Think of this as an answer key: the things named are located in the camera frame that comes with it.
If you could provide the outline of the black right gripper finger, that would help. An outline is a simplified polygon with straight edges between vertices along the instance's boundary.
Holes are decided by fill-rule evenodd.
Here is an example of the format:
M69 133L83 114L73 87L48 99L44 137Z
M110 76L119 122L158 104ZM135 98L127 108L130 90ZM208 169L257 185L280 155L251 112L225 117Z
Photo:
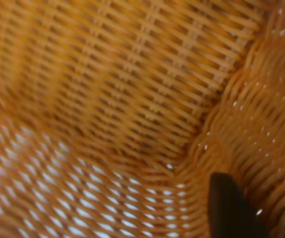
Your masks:
M268 238L269 231L245 201L232 176L213 173L210 177L208 220L213 238Z

